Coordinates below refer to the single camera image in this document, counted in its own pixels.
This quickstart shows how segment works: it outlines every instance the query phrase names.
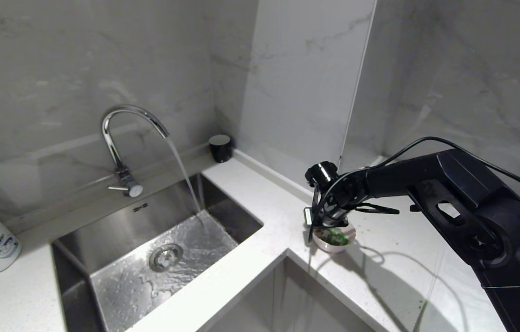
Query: running water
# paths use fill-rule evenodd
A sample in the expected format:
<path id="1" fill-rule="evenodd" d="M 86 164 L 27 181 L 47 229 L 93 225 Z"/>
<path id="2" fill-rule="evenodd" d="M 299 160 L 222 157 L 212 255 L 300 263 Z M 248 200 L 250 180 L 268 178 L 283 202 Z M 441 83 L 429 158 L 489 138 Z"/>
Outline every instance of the running water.
<path id="1" fill-rule="evenodd" d="M 200 204 L 198 204 L 198 200 L 196 199 L 196 195 L 194 194 L 194 189 L 192 188 L 192 183 L 190 183 L 190 179 L 188 178 L 188 173 L 186 173 L 186 168 L 184 168 L 184 164 L 182 164 L 182 159 L 180 159 L 178 150 L 176 150 L 176 146 L 173 144 L 171 138 L 166 137 L 165 140 L 167 141 L 167 144 L 169 144 L 170 149 L 172 149 L 173 155 L 175 155 L 176 159 L 178 160 L 178 164 L 180 165 L 180 169 L 182 170 L 184 179 L 186 179 L 186 183 L 188 183 L 188 189 L 190 189 L 190 193 L 192 194 L 192 199 L 194 200 L 194 204 L 196 205 L 196 211 L 197 211 L 197 213 L 200 213 Z"/>

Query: faucet handle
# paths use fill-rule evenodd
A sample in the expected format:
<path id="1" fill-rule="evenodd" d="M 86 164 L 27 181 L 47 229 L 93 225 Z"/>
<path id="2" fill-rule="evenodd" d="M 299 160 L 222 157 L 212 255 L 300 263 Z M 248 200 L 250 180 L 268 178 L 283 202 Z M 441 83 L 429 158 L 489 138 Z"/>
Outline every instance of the faucet handle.
<path id="1" fill-rule="evenodd" d="M 118 185 L 109 185 L 108 189 L 124 191 L 126 196 L 137 197 L 143 192 L 143 186 L 137 181 L 129 181 L 126 183 L 126 187 L 120 187 Z"/>

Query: green vegetable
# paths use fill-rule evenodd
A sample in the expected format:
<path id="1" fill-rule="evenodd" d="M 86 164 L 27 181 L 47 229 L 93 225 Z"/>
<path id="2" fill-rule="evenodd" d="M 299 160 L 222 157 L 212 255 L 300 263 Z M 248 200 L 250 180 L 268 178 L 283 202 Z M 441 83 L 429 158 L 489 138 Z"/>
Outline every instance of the green vegetable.
<path id="1" fill-rule="evenodd" d="M 329 228 L 325 231 L 319 230 L 316 234 L 319 239 L 333 246 L 346 246 L 346 244 L 348 244 L 348 238 L 338 228 Z"/>

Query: white countertop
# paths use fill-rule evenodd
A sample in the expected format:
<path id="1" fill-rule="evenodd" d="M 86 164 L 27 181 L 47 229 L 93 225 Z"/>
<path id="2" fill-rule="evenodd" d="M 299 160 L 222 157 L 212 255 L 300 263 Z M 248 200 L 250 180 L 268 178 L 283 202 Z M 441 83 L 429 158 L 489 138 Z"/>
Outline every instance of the white countertop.
<path id="1" fill-rule="evenodd" d="M 409 198 L 373 200 L 398 208 L 399 216 L 351 213 L 357 243 L 329 255 L 306 244 L 302 210 L 311 200 L 310 191 L 239 152 L 203 175 L 263 227 L 130 332 L 158 331 L 161 326 L 172 332 L 205 330 L 285 256 L 378 332 L 412 331 L 416 325 L 421 332 L 504 331 L 471 269 L 421 214 L 409 212 Z M 0 332 L 66 330 L 49 244 L 131 203 L 110 197 L 19 235 L 22 255 L 0 273 Z"/>

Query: sink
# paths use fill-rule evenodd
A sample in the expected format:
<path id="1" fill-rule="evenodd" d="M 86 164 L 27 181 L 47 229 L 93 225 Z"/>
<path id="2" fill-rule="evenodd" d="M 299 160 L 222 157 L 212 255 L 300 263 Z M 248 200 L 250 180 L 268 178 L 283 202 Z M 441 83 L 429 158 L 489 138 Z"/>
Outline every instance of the sink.
<path id="1" fill-rule="evenodd" d="M 201 174 L 53 241 L 67 329 L 123 332 L 262 224 Z"/>

